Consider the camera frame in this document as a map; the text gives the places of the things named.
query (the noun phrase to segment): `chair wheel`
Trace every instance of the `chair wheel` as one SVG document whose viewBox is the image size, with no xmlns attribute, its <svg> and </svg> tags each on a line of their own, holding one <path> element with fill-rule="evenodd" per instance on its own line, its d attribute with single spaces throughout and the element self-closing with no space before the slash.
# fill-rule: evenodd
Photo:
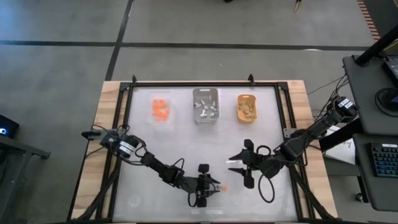
<svg viewBox="0 0 398 224">
<path fill-rule="evenodd" d="M 363 196 L 362 193 L 358 193 L 355 195 L 355 199 L 359 202 L 363 202 Z"/>
</svg>

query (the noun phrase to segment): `metal container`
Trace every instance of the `metal container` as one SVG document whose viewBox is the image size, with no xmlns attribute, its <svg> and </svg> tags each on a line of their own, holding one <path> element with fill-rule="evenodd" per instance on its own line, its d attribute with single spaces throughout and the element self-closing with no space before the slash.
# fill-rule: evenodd
<svg viewBox="0 0 398 224">
<path fill-rule="evenodd" d="M 193 120 L 196 124 L 215 124 L 220 117 L 218 90 L 216 88 L 193 89 Z"/>
</svg>

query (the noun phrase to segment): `keyboard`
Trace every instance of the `keyboard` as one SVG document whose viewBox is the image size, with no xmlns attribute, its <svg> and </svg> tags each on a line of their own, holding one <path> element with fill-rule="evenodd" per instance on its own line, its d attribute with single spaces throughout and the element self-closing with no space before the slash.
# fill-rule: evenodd
<svg viewBox="0 0 398 224">
<path fill-rule="evenodd" d="M 398 178 L 398 145 L 371 143 L 371 152 L 376 177 Z"/>
</svg>

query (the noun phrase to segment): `concrete floor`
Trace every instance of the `concrete floor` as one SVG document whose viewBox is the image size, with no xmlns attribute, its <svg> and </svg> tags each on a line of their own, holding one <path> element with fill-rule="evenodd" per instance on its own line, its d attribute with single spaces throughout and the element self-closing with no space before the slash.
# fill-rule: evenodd
<svg viewBox="0 0 398 224">
<path fill-rule="evenodd" d="M 116 41 L 127 0 L 6 0 L 0 40 Z M 135 0 L 125 42 L 364 46 L 373 40 L 355 0 Z M 112 47 L 0 46 L 0 114 L 21 124 L 18 139 L 52 152 L 33 159 L 11 220 L 66 219 Z M 113 80 L 301 79 L 307 91 L 344 75 L 341 59 L 361 52 L 122 48 Z M 309 96 L 320 109 L 334 85 Z M 348 86 L 340 91 L 352 99 Z M 391 221 L 353 201 L 356 182 L 330 179 L 338 214 Z"/>
</svg>

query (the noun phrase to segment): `wooden table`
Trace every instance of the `wooden table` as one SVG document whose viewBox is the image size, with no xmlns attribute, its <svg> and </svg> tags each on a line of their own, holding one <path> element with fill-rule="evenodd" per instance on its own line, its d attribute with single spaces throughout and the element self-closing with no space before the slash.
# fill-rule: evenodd
<svg viewBox="0 0 398 224">
<path fill-rule="evenodd" d="M 275 82 L 273 81 L 256 81 L 256 82 Z M 287 82 L 289 86 L 290 98 L 292 101 L 292 107 L 294 111 L 294 117 L 297 128 L 305 129 L 313 123 L 312 112 L 310 104 L 308 102 L 307 92 L 305 85 L 302 80 L 281 80 L 279 82 Z M 101 92 L 101 98 L 99 99 L 98 109 L 95 116 L 95 124 L 101 125 L 105 128 L 112 128 L 114 112 L 116 108 L 116 101 L 118 98 L 120 82 L 104 82 L 103 89 Z M 120 121 L 124 117 L 124 108 L 126 105 L 126 98 L 122 101 L 122 110 L 119 117 Z M 284 107 L 285 119 L 287 126 L 290 126 L 289 114 L 287 112 L 286 102 L 282 99 Z M 92 141 L 88 145 L 87 154 L 91 151 L 100 147 L 99 141 Z M 318 142 L 312 142 L 313 145 L 319 146 Z M 325 164 L 321 151 L 312 147 L 307 148 L 308 155 L 308 166 L 306 167 L 308 181 L 312 192 L 315 194 L 320 203 L 326 208 L 326 210 L 337 217 L 335 203 L 331 193 L 331 188 L 326 173 Z M 106 150 L 99 151 L 90 155 L 84 163 L 80 181 L 78 183 L 78 191 L 73 206 L 72 218 L 79 217 L 87 208 L 87 206 L 93 201 L 96 194 L 101 187 L 101 180 L 104 171 L 104 163 L 106 158 Z M 104 212 L 108 211 L 108 203 L 110 190 L 105 199 Z M 305 211 L 307 207 L 305 205 L 305 198 L 303 194 L 300 194 L 300 201 L 303 205 L 304 214 L 308 214 Z"/>
</svg>

